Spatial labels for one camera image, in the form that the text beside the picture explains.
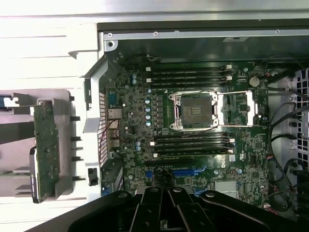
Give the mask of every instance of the perforated metal panel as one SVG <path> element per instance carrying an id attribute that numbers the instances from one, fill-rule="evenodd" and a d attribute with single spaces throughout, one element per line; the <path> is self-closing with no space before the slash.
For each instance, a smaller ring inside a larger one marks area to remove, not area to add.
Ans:
<path id="1" fill-rule="evenodd" d="M 105 94 L 99 93 L 100 97 L 100 125 L 98 128 L 98 153 L 100 167 L 107 160 L 107 131 L 106 131 L 106 109 L 105 109 Z"/>
<path id="2" fill-rule="evenodd" d="M 295 78 L 297 78 L 297 91 L 299 93 L 307 95 L 307 93 L 309 92 L 309 69 L 306 69 L 306 71 L 298 71 Z M 303 100 L 301 97 L 297 97 L 297 108 L 308 105 L 308 103 L 308 101 Z M 298 122 L 297 127 L 297 157 L 303 160 L 304 165 L 308 167 L 309 115 L 308 112 L 302 112 L 298 113 L 297 117 L 302 120 L 301 122 Z"/>

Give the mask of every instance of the blue pcie slot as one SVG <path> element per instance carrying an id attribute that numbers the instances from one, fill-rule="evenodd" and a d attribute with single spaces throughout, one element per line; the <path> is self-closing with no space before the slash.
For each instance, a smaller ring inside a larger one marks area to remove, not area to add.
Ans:
<path id="1" fill-rule="evenodd" d="M 201 173 L 205 171 L 207 166 L 204 166 L 201 169 L 180 169 L 180 170 L 172 170 L 172 173 L 174 176 L 195 176 L 198 175 L 198 173 Z M 153 172 L 152 171 L 146 171 L 145 175 L 147 178 L 152 178 L 153 177 Z"/>

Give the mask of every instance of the motherboard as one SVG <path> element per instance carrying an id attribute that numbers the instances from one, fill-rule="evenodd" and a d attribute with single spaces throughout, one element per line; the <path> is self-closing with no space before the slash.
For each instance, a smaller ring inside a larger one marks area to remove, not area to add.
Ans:
<path id="1" fill-rule="evenodd" d="M 102 89 L 109 149 L 123 159 L 124 189 L 153 185 L 157 169 L 196 196 L 216 190 L 261 205 L 268 153 L 265 70 L 254 62 L 123 68 Z"/>

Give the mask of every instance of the capacitor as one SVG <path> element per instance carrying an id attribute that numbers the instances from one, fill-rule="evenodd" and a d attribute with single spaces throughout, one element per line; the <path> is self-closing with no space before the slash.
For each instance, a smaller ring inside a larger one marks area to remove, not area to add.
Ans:
<path id="1" fill-rule="evenodd" d="M 249 80 L 249 85 L 251 85 L 254 88 L 258 87 L 260 83 L 261 83 L 260 79 L 257 78 L 256 76 L 251 77 Z"/>
<path id="2" fill-rule="evenodd" d="M 242 169 L 241 168 L 237 168 L 236 172 L 237 172 L 237 174 L 242 174 Z"/>

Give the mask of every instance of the circuit board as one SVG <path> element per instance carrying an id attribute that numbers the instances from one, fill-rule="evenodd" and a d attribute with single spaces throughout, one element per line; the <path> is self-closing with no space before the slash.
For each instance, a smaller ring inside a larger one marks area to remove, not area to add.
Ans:
<path id="1" fill-rule="evenodd" d="M 160 166 L 172 171 L 175 185 L 196 195 L 212 189 L 261 205 L 267 195 L 262 167 L 268 152 L 264 73 L 254 62 L 121 70 L 106 93 L 109 120 L 117 119 L 109 128 L 110 147 L 124 158 L 125 190 L 134 194 L 138 187 L 151 186 Z M 210 96 L 217 100 L 213 106 L 203 103 Z M 214 109 L 219 99 L 220 108 Z M 211 117 L 211 111 L 222 120 Z"/>
<path id="2" fill-rule="evenodd" d="M 55 193 L 60 163 L 58 130 L 51 101 L 33 107 L 36 148 L 30 152 L 31 194 L 34 203 L 41 203 Z"/>

